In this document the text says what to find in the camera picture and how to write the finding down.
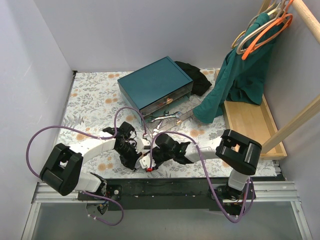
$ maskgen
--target wooden shelf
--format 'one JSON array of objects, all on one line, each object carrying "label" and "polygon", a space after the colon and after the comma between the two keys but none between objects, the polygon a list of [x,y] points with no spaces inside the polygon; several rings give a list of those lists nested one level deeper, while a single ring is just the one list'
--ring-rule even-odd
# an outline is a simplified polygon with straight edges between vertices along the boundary
[{"label": "wooden shelf", "polygon": [[[278,129],[271,115],[265,96],[260,106],[245,102],[225,101],[223,116],[225,127],[251,138],[263,145]],[[262,160],[281,160],[287,156],[282,142],[268,153],[262,153]]]}]

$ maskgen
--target green cloth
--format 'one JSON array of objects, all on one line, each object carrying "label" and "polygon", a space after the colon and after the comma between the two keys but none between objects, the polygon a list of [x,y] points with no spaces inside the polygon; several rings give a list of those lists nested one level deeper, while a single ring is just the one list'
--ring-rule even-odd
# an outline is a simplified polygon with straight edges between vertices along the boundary
[{"label": "green cloth", "polygon": [[[261,13],[255,23],[246,31],[244,37],[269,21],[266,13]],[[277,33],[283,24],[272,27],[259,42]],[[261,46],[242,60],[242,54],[236,48],[228,53],[215,81],[213,90],[202,103],[193,109],[193,114],[201,122],[210,124],[214,118],[223,114],[225,100],[260,105],[264,92],[264,83],[276,39]]]}]

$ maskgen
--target black cloth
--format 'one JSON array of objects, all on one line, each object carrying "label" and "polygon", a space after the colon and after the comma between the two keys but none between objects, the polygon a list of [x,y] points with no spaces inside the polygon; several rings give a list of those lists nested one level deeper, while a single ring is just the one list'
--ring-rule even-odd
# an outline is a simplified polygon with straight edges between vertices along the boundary
[{"label": "black cloth", "polygon": [[199,68],[181,61],[175,61],[175,63],[193,80],[192,94],[201,97],[211,87],[211,82],[200,72]]}]

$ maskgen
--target floral pattern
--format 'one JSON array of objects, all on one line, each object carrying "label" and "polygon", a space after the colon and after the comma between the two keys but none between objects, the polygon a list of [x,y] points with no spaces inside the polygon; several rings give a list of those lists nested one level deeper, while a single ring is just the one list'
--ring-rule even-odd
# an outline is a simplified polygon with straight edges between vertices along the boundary
[{"label": "floral pattern", "polygon": [[[190,101],[183,103],[184,105],[179,105],[174,111],[182,111],[183,113],[191,111],[213,89],[215,70],[203,69],[201,71],[212,82],[210,89],[201,97],[192,95]],[[113,127],[116,111],[126,106],[122,100],[117,80],[129,73],[128,71],[77,73],[62,124],[96,136],[99,135],[102,129]],[[123,121],[129,122],[136,129],[138,136],[142,135],[143,127],[129,109],[124,109],[119,113],[116,123],[119,126]],[[152,130],[154,126],[148,123],[148,128]],[[216,117],[212,124],[204,124],[194,116],[191,116],[170,130],[191,136],[198,144],[201,144],[220,136],[225,128],[223,116]],[[187,141],[187,139],[179,135],[173,135],[172,137],[175,140]],[[70,145],[81,142],[86,138],[82,134],[61,129],[58,143]],[[228,177],[232,170],[230,166],[220,159],[206,160],[205,165],[210,177]],[[106,179],[203,178],[205,176],[200,162],[181,165],[173,160],[166,161],[158,170],[152,172],[146,172],[142,168],[132,171],[120,163],[119,155],[115,151],[104,152],[89,160],[83,165],[82,171],[85,173],[93,172]],[[264,177],[276,176],[273,161],[259,161],[255,175]]]}]

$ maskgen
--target toolbox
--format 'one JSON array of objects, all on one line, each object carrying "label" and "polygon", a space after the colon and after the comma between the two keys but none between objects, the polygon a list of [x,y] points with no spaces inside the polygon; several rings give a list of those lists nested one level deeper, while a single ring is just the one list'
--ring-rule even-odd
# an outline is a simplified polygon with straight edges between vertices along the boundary
[{"label": "toolbox", "polygon": [[120,78],[118,85],[125,103],[147,120],[188,101],[193,80],[167,56]]}]

